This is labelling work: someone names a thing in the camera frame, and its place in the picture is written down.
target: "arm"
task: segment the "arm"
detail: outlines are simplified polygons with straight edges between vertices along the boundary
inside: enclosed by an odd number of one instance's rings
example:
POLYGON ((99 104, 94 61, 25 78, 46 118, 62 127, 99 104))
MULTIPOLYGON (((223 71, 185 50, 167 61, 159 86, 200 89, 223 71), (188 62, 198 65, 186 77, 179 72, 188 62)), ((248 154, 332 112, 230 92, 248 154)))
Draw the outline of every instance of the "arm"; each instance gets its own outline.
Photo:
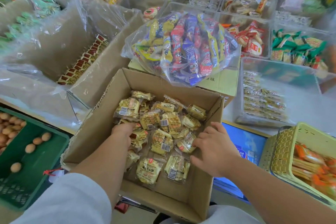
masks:
POLYGON ((194 141, 203 159, 191 156, 191 162, 214 177, 230 179, 266 223, 336 222, 335 211, 241 158, 221 123, 211 125, 194 141))
POLYGON ((127 150, 131 145, 129 136, 134 127, 134 123, 115 126, 111 136, 71 171, 83 174, 98 183, 106 192, 111 205, 117 203, 126 165, 127 150))

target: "forearm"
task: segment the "forearm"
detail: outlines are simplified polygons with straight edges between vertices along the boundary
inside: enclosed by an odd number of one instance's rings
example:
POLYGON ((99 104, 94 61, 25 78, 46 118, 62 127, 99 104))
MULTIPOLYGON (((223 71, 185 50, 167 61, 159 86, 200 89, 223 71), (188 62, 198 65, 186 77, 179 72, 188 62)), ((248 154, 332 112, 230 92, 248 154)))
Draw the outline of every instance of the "forearm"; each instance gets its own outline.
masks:
POLYGON ((111 135, 94 153, 83 160, 72 172, 86 175, 107 193, 111 205, 117 203, 127 158, 127 146, 117 145, 111 135))
POLYGON ((266 223, 335 223, 336 212, 246 159, 237 159, 228 179, 241 189, 266 223))

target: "hand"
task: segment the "hand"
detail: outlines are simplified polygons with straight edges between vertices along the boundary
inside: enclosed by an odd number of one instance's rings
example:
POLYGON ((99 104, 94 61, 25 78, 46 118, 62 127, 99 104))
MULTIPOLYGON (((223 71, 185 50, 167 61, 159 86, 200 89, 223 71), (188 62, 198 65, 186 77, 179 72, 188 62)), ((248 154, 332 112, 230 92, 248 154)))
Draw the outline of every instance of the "hand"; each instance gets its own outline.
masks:
POLYGON ((213 177, 226 177, 232 163, 241 158, 226 129, 219 122, 212 122, 211 127, 205 128, 192 145, 201 149, 203 160, 191 156, 191 163, 213 177))
POLYGON ((135 128, 135 125, 136 124, 132 122, 115 125, 112 128, 112 133, 109 138, 122 144, 125 143, 126 147, 128 148, 131 145, 130 135, 133 133, 133 128, 135 128))

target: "person's right hand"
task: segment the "person's right hand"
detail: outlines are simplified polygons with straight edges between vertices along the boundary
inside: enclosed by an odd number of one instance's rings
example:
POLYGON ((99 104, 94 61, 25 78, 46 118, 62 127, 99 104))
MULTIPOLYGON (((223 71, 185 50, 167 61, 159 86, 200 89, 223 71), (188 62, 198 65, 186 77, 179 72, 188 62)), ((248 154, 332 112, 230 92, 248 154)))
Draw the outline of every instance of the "person's right hand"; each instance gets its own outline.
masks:
POLYGON ((191 156, 191 163, 213 177, 226 177, 233 162, 241 158, 219 122, 212 122, 211 127, 205 128, 192 145, 201 149, 202 159, 191 156))

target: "red string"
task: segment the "red string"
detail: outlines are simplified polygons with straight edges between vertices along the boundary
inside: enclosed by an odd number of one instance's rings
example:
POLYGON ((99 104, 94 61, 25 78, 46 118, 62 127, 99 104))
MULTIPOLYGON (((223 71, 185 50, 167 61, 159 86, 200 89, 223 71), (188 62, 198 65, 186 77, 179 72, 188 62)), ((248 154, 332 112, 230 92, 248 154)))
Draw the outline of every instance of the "red string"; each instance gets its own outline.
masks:
POLYGON ((52 169, 52 170, 46 170, 43 172, 43 175, 49 175, 49 176, 56 176, 51 174, 53 171, 57 171, 57 170, 63 170, 63 168, 57 168, 57 169, 52 169))

